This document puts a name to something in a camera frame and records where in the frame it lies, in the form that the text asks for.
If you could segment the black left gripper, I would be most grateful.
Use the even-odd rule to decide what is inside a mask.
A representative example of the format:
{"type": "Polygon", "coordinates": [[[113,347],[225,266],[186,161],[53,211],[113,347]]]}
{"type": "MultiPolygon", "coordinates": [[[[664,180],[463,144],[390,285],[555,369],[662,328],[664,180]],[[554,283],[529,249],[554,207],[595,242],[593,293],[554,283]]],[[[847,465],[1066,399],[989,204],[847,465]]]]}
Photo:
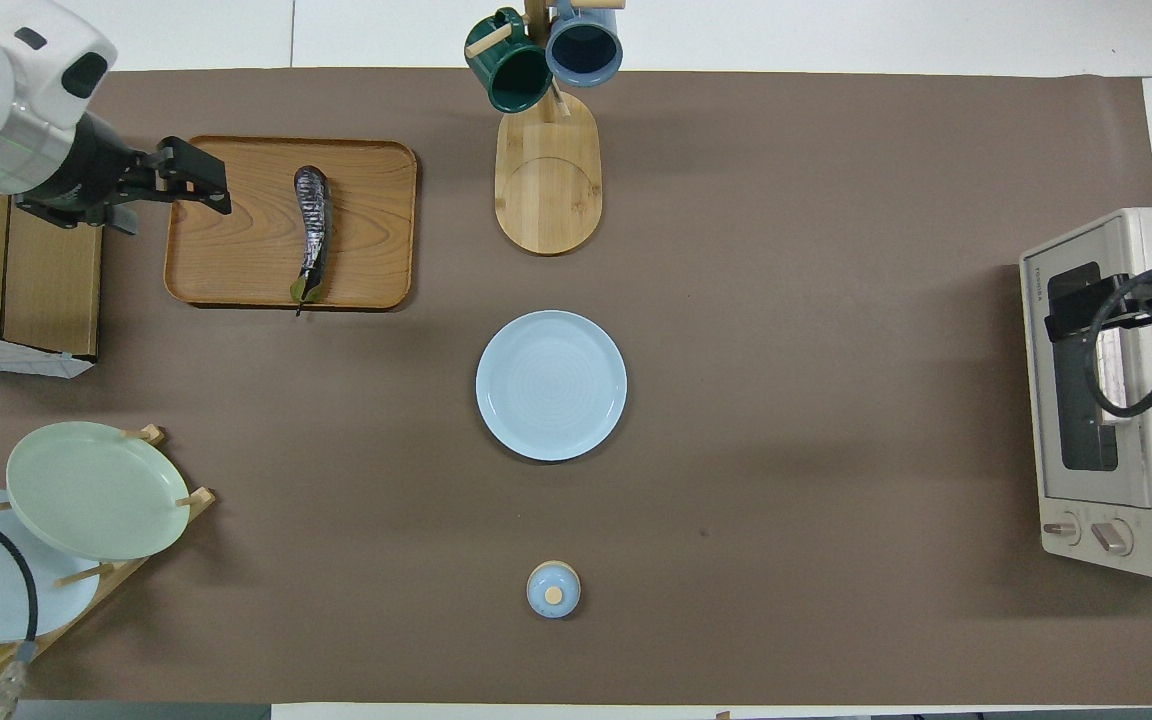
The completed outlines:
{"type": "Polygon", "coordinates": [[[134,236],[141,220],[124,209],[127,202],[173,199],[230,215],[223,161],[175,136],[160,141],[156,152],[132,149],[109,123],[86,113],[60,167],[41,185],[15,195],[14,206],[61,229],[90,225],[134,236]]]}

